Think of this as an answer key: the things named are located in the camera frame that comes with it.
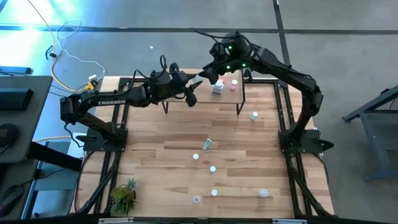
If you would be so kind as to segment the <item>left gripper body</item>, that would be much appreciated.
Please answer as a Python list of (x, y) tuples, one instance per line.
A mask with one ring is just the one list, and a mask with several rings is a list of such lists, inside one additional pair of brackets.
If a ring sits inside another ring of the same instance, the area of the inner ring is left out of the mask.
[(186, 87), (186, 84), (189, 80), (184, 78), (184, 72), (179, 69), (176, 63), (172, 63), (170, 64), (169, 73), (172, 76), (169, 84), (171, 95), (178, 100), (185, 99), (189, 107), (195, 106), (197, 98), (194, 93), (187, 92), (188, 87)]

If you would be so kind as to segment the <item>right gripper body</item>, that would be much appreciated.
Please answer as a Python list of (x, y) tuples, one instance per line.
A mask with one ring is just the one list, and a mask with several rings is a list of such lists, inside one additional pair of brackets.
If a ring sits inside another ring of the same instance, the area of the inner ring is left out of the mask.
[(225, 73), (229, 72), (229, 69), (227, 68), (228, 64), (225, 63), (224, 61), (219, 61), (219, 60), (214, 60), (210, 63), (210, 68), (213, 71), (213, 73), (216, 73), (217, 75), (223, 76)]

